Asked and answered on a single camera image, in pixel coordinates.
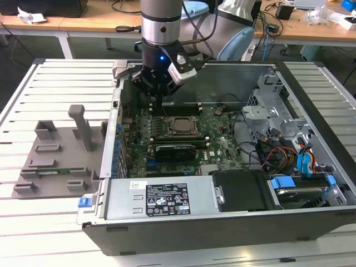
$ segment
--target motherboard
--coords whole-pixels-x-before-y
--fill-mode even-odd
[[[199,176],[243,167],[231,137],[231,118],[216,106],[134,111],[123,105],[119,120],[124,160],[117,164],[125,166],[127,178]]]

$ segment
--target power supply label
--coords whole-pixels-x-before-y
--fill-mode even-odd
[[[187,184],[147,185],[146,214],[153,216],[190,214]]]

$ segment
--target cpu socket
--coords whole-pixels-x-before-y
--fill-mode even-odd
[[[171,137],[200,136],[197,126],[197,118],[169,117],[168,133]]]

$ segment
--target small sticker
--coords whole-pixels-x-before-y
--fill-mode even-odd
[[[190,214],[187,184],[147,185],[146,200],[149,217]]]
[[[147,185],[147,181],[131,181],[130,182],[130,190],[131,189],[145,189]]]
[[[38,175],[52,175],[52,174],[58,174],[58,171],[39,171],[37,174]]]

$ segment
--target metal slatted table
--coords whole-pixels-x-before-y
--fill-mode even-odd
[[[318,108],[320,114],[356,160],[356,100],[325,68],[314,63],[286,62],[296,80]],[[292,96],[296,114],[303,117]]]
[[[351,266],[356,262],[356,225],[317,241],[107,257],[76,223],[78,198],[12,200],[38,120],[72,127],[67,114],[72,103],[85,106],[90,125],[99,126],[108,118],[112,64],[113,60],[46,60],[32,65],[0,115],[0,266]],[[327,107],[323,102],[318,104]],[[342,112],[344,101],[334,102],[339,107],[335,110]],[[162,238],[174,241],[169,233],[162,233]],[[280,258],[296,262],[280,263]]]

